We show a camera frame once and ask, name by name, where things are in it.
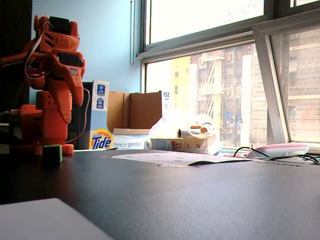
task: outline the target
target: yellow building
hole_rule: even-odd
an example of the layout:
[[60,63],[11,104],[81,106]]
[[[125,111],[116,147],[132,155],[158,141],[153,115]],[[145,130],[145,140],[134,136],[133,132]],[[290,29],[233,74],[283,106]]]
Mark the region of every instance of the yellow building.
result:
[[172,59],[170,92],[173,108],[189,112],[190,86],[190,57]]

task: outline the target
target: orange robot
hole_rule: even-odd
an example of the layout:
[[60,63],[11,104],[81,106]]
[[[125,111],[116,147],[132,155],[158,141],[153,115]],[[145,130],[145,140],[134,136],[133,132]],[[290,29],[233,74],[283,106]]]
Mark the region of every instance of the orange robot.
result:
[[71,122],[72,98],[83,103],[82,77],[86,61],[77,52],[78,25],[68,19],[43,16],[34,18],[35,39],[23,53],[0,59],[0,67],[24,62],[24,80],[38,91],[36,105],[20,108],[21,137],[24,145],[12,145],[10,151],[42,154],[42,146],[62,145],[64,154],[73,154],[74,146],[65,144]]

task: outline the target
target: light blue wall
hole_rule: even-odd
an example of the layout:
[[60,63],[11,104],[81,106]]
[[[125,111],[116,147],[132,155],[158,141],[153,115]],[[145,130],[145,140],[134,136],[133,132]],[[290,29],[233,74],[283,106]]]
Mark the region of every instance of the light blue wall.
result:
[[[135,53],[140,51],[141,0],[136,0]],[[141,61],[130,66],[129,0],[33,0],[33,18],[54,16],[78,23],[80,46],[86,60],[84,82],[109,82],[109,89],[121,92],[141,91]],[[35,103],[30,89],[30,103]]]

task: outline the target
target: detergent box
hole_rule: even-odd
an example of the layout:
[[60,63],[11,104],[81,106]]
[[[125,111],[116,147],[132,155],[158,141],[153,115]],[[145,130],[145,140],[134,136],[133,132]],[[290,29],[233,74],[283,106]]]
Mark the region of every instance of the detergent box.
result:
[[[150,128],[158,122],[170,105],[168,92],[128,93],[109,91],[105,81],[84,82],[90,92],[84,133],[71,142],[74,149],[144,149]],[[88,96],[83,105],[72,105],[72,121],[68,138],[83,129]]]

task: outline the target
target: window blind cord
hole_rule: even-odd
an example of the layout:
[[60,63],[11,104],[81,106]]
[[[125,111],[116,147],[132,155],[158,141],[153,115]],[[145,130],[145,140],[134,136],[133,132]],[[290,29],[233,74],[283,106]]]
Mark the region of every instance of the window blind cord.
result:
[[130,65],[131,66],[134,65],[134,61],[135,61],[136,0],[134,0],[133,10],[132,10],[132,3],[133,3],[133,0],[130,0]]

